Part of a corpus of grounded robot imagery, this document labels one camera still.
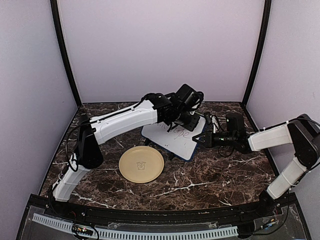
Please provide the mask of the blue framed whiteboard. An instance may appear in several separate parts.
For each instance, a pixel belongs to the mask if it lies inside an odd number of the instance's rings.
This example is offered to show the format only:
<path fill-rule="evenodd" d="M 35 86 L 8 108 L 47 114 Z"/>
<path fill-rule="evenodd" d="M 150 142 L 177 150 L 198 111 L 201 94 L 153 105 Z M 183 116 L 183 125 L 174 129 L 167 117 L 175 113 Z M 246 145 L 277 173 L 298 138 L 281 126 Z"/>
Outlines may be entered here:
<path fill-rule="evenodd" d="M 204 130 L 206 120 L 204 117 L 199 118 L 199 122 L 193 131 L 178 125 L 168 132 L 169 126 L 165 123 L 155 123 L 145 125 L 142 128 L 141 135 L 151 142 L 157 144 L 163 149 L 175 154 L 179 158 L 190 161 L 195 153 L 197 143 L 192 137 L 201 134 Z"/>

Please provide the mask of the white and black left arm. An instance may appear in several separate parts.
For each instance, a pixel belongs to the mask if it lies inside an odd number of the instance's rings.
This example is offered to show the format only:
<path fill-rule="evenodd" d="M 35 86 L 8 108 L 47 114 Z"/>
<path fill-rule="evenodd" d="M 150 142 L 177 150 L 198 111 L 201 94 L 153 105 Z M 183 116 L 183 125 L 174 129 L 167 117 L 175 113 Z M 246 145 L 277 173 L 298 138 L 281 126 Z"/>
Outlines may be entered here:
<path fill-rule="evenodd" d="M 67 166 L 48 190 L 53 200 L 51 210 L 60 218 L 69 216 L 71 208 L 65 202 L 81 179 L 104 161 L 100 145 L 123 133 L 158 123 L 165 123 L 170 129 L 182 126 L 193 131 L 197 120 L 194 112 L 203 99 L 204 94 L 193 89 L 168 94 L 148 93 L 138 103 L 115 112 L 92 118 L 84 115 L 79 125 L 71 130 L 77 132 L 77 141 L 72 153 L 65 154 Z"/>

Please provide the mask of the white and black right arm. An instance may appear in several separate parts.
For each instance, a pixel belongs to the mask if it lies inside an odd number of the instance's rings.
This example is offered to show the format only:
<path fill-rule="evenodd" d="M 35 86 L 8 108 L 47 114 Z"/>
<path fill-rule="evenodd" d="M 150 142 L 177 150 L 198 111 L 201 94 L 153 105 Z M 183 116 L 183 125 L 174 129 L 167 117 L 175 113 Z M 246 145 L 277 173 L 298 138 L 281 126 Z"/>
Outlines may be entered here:
<path fill-rule="evenodd" d="M 231 147 L 241 154 L 278 148 L 289 150 L 292 160 L 283 164 L 282 172 L 260 194 L 262 201 L 255 205 L 255 213 L 266 217 L 275 208 L 274 201 L 320 164 L 320 124 L 307 114 L 263 128 L 249 134 L 240 113 L 225 116 L 226 130 L 204 131 L 193 141 L 205 148 Z"/>

